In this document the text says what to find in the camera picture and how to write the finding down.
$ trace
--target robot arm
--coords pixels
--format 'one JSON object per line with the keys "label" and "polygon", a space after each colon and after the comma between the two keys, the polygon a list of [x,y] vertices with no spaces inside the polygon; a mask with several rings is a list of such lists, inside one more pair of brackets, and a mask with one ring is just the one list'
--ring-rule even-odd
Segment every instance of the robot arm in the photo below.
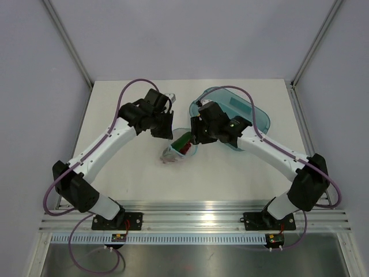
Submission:
{"label": "robot arm", "polygon": [[144,99],[123,105],[113,130],[107,128],[86,150],[67,164],[61,161],[54,164],[54,179],[73,167],[55,185],[56,191],[80,212],[93,212],[107,220],[114,220],[119,226],[124,217],[124,208],[90,184],[115,153],[142,131],[150,129],[153,137],[172,139],[173,112],[170,112],[170,108],[174,101],[174,94],[163,95],[150,89]]}
{"label": "robot arm", "polygon": [[[260,138],[250,121],[242,117],[229,119],[215,102],[205,101],[205,104],[199,108],[199,117],[191,118],[191,129],[194,144],[212,143],[217,140],[231,144],[271,164],[292,182],[289,191],[272,199],[264,208],[263,220],[266,225],[270,225],[273,220],[282,220],[299,209],[311,211],[329,186],[328,181],[319,173],[304,163],[298,162],[302,160],[311,163],[327,174],[326,163],[322,156],[315,154],[313,157],[308,157],[305,154],[296,153],[259,131],[262,136]],[[282,153],[281,149],[290,153],[293,158]]]}

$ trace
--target mounting plate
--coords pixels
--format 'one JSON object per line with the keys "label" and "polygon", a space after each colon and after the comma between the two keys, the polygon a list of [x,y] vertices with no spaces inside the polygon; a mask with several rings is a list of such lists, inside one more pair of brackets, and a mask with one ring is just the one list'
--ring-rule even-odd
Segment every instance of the mounting plate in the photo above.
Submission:
{"label": "mounting plate", "polygon": [[240,218],[240,221],[244,223],[246,231],[280,231],[282,229],[282,224],[284,225],[283,229],[285,231],[296,230],[293,214],[287,215],[282,220],[276,220],[276,224],[272,228],[266,227],[261,212],[244,212],[243,218]]}
{"label": "mounting plate", "polygon": [[93,218],[91,229],[94,231],[108,231],[108,230],[125,231],[126,225],[124,224],[124,222],[128,220],[130,223],[129,231],[141,231],[143,215],[144,214],[142,212],[125,212],[123,224],[121,224],[118,228],[113,228],[111,226],[110,220],[107,220],[100,215],[96,215]]}

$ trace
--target gray floor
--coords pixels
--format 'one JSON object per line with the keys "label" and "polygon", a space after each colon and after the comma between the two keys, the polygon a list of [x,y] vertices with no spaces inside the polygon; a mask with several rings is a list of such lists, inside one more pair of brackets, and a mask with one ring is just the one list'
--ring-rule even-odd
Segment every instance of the gray floor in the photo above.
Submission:
{"label": "gray floor", "polygon": [[[297,238],[289,235],[287,242]],[[104,271],[114,266],[115,255],[106,250],[73,245],[80,264]],[[308,235],[301,245],[283,252],[260,250],[259,246],[230,245],[125,245],[120,249],[126,261],[116,273],[122,277],[225,277],[225,276],[349,276],[337,238],[332,235]],[[42,277],[93,276],[81,272],[69,257],[67,245],[51,245]]]}

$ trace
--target ventilation grille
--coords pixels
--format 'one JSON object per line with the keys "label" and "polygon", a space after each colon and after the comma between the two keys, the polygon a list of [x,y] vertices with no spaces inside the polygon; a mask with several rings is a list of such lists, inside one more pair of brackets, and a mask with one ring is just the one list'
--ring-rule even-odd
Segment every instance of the ventilation grille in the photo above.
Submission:
{"label": "ventilation grille", "polygon": [[[67,244],[69,233],[54,233],[52,244]],[[74,234],[72,244],[263,245],[263,234],[129,234],[126,242],[112,242],[112,234]]]}

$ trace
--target gray wall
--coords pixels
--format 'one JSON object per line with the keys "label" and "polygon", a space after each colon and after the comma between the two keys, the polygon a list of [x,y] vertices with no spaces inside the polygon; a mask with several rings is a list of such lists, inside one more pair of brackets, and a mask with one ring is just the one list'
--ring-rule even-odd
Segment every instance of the gray wall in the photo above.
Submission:
{"label": "gray wall", "polygon": [[369,261],[369,1],[346,1],[298,84],[317,151]]}
{"label": "gray wall", "polygon": [[0,275],[21,276],[88,89],[40,1],[0,3]]}
{"label": "gray wall", "polygon": [[290,80],[333,0],[52,2],[95,80]]}

